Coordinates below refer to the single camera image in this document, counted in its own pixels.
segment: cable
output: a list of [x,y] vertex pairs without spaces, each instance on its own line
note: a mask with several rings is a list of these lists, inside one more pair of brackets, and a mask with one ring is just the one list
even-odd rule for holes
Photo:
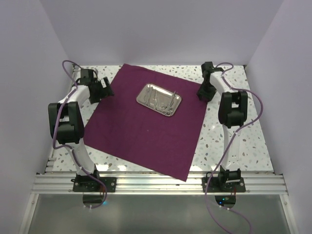
[[[63,63],[62,63],[62,67],[65,71],[65,73],[68,75],[68,77],[74,82],[76,88],[77,88],[77,83],[75,82],[75,80],[70,76],[69,72],[66,70],[65,66],[64,66],[64,63],[65,62],[71,62],[72,64],[78,66],[79,68],[81,68],[78,64],[76,64],[75,62],[72,62],[70,60],[64,60]],[[93,179],[94,181],[96,181],[97,183],[99,183],[105,190],[105,195],[104,195],[104,198],[102,200],[102,202],[96,206],[92,206],[90,205],[90,208],[91,209],[94,209],[94,208],[97,208],[99,206],[101,206],[104,201],[106,200],[106,197],[107,197],[107,188],[105,186],[105,184],[100,181],[99,179],[95,178],[94,176],[92,176],[89,172],[87,172],[83,167],[82,165],[78,162],[77,160],[77,157],[76,157],[76,154],[75,154],[75,151],[74,151],[74,148],[70,145],[67,145],[67,144],[64,144],[64,145],[60,145],[60,146],[56,146],[56,138],[57,138],[57,132],[58,132],[58,128],[59,128],[59,120],[60,120],[60,116],[61,116],[61,113],[62,113],[62,110],[63,110],[63,107],[65,106],[65,104],[67,103],[68,99],[74,94],[74,92],[76,91],[77,89],[74,89],[72,90],[68,97],[65,99],[65,101],[62,103],[62,105],[60,106],[59,110],[58,110],[58,116],[57,116],[57,121],[55,123],[55,127],[54,127],[54,132],[53,132],[53,149],[57,150],[57,149],[60,149],[60,148],[63,148],[63,147],[67,147],[71,150],[72,154],[73,154],[73,159],[75,161],[75,163],[78,165],[78,167],[81,168],[81,170],[88,176],[90,177],[91,179]]]
[[[218,67],[218,66],[220,66],[220,65],[225,65],[225,64],[231,66],[230,68],[224,70],[224,71],[222,72],[222,74],[221,74],[221,77],[222,77],[223,81],[226,83],[226,85],[227,85],[230,89],[233,89],[233,90],[236,90],[236,91],[245,91],[245,92],[248,92],[248,93],[254,95],[254,96],[258,99],[258,101],[260,102],[260,113],[258,114],[258,116],[257,116],[254,120],[252,120],[252,121],[250,121],[249,123],[246,123],[245,125],[243,125],[243,126],[241,126],[240,128],[238,128],[238,129],[234,132],[234,134],[233,134],[233,136],[232,136],[232,138],[231,138],[231,140],[230,140],[228,146],[227,146],[226,149],[224,150],[224,153],[223,153],[223,155],[222,155],[220,161],[218,162],[218,164],[217,164],[217,166],[215,167],[215,169],[211,172],[211,174],[210,174],[210,176],[209,176],[209,179],[208,179],[208,181],[207,181],[206,189],[205,189],[205,203],[206,203],[206,207],[207,207],[207,210],[208,210],[208,212],[209,212],[211,218],[217,223],[217,225],[219,225],[220,228],[222,228],[222,229],[223,229],[224,231],[226,231],[227,233],[232,234],[232,232],[229,231],[228,229],[226,229],[225,227],[223,227],[222,224],[221,224],[221,223],[215,218],[215,216],[212,214],[212,211],[211,211],[210,206],[209,206],[209,204],[208,204],[208,198],[207,198],[208,186],[209,186],[209,183],[210,183],[210,181],[211,181],[211,179],[212,179],[214,173],[216,172],[216,170],[217,170],[218,167],[220,166],[220,164],[221,164],[221,162],[223,161],[223,159],[224,159],[224,157],[225,157],[227,151],[229,150],[231,144],[233,143],[233,140],[234,140],[234,138],[236,137],[236,134],[237,134],[240,130],[242,130],[243,128],[246,128],[247,126],[249,126],[249,125],[255,123],[255,122],[262,116],[262,113],[263,113],[263,102],[262,102],[261,98],[260,98],[257,94],[255,94],[254,92],[252,92],[252,91],[250,91],[250,90],[248,90],[248,89],[240,89],[240,88],[234,88],[234,87],[232,87],[232,86],[226,81],[226,79],[225,79],[225,77],[224,77],[224,74],[225,74],[227,71],[233,69],[233,68],[234,68],[234,65],[231,64],[231,63],[229,63],[229,62],[223,62],[223,63],[218,64],[216,67]],[[249,232],[248,232],[248,233],[251,234],[251,233],[253,232],[253,228],[252,228],[252,225],[251,225],[250,221],[249,221],[243,214],[241,214],[241,213],[239,213],[239,212],[237,212],[237,211],[235,211],[235,210],[232,210],[232,209],[230,209],[230,211],[233,212],[233,213],[235,213],[235,214],[237,214],[237,215],[239,215],[239,216],[241,216],[244,220],[247,221],[247,223],[248,223],[248,225],[249,225]]]

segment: silver tray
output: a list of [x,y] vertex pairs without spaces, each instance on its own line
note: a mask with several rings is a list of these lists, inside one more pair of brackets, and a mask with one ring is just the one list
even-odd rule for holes
[[154,84],[144,86],[136,101],[164,116],[173,116],[182,101],[181,96]]

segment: maroon fabric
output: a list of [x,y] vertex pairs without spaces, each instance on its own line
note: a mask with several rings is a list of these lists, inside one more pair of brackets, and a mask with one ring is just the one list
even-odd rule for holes
[[[172,117],[137,103],[147,83],[182,97]],[[196,95],[200,85],[125,64],[111,86],[115,96],[103,99],[95,109],[85,127],[85,144],[186,181],[206,110]]]

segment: white wall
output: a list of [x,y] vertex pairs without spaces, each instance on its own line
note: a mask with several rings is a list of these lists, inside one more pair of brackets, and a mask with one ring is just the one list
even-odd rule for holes
[[67,58],[39,0],[0,1],[0,233],[15,234],[51,145],[47,108]]
[[247,66],[264,101],[263,132],[300,233],[312,230],[312,1],[285,0]]
[[41,0],[83,64],[247,64],[282,0]]

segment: white table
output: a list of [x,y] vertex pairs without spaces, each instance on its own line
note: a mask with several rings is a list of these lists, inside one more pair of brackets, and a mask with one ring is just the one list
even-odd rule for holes
[[[83,66],[84,68],[97,69],[98,77],[108,77],[112,82],[121,66]],[[200,66],[142,66],[150,70],[162,72],[171,76],[187,79],[196,83],[202,83]],[[74,76],[79,78],[80,73],[75,69]],[[234,87],[249,89],[248,81],[243,66],[235,66],[227,72],[226,78]],[[203,126],[198,138],[197,148],[190,168],[190,172],[210,171],[220,160],[223,153],[223,130],[218,121],[218,109],[221,96],[216,94],[214,99],[208,103]],[[86,101],[81,109],[83,122],[86,125],[96,104]],[[249,95],[247,121],[256,117],[256,109],[253,97]],[[114,157],[107,153],[95,150],[87,146],[91,159],[97,165],[100,172],[150,172],[151,170],[130,163],[126,160]],[[51,151],[46,172],[74,172],[75,166],[67,151],[62,148]],[[240,165],[242,171],[248,172],[273,172],[269,152],[263,137],[259,122],[248,126],[241,132],[240,138]]]

